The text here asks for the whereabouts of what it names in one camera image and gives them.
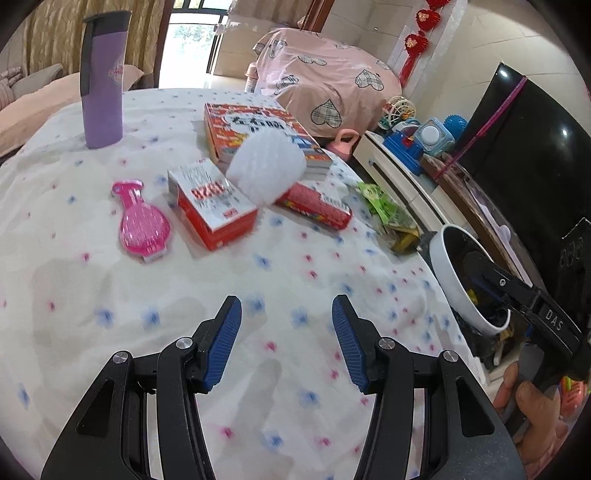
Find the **right hand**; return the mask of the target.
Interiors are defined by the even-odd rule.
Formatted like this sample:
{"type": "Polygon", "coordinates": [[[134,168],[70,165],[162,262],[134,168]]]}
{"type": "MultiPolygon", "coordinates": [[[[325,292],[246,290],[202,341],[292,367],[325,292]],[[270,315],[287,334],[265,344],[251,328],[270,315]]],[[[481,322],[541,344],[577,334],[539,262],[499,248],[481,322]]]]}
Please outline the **right hand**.
{"type": "Polygon", "coordinates": [[[522,440],[516,444],[529,479],[535,479],[550,463],[563,445],[568,426],[560,420],[560,395],[548,398],[531,382],[523,381],[513,392],[519,374],[518,363],[509,365],[504,373],[493,405],[501,413],[511,399],[530,422],[522,440]]]}

